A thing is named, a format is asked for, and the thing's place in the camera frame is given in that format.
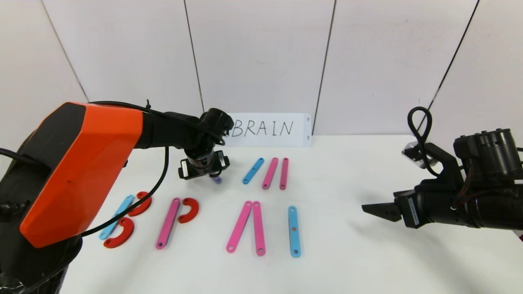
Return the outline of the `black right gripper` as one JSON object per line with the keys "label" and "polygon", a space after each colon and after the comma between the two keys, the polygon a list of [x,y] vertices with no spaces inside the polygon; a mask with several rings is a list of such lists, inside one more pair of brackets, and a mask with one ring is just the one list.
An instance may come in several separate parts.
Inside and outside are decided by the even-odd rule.
{"label": "black right gripper", "polygon": [[430,223],[466,225],[463,214],[451,209],[455,198],[452,192],[408,190],[393,195],[394,203],[372,203],[361,209],[391,222],[398,222],[403,216],[405,226],[414,229]]}

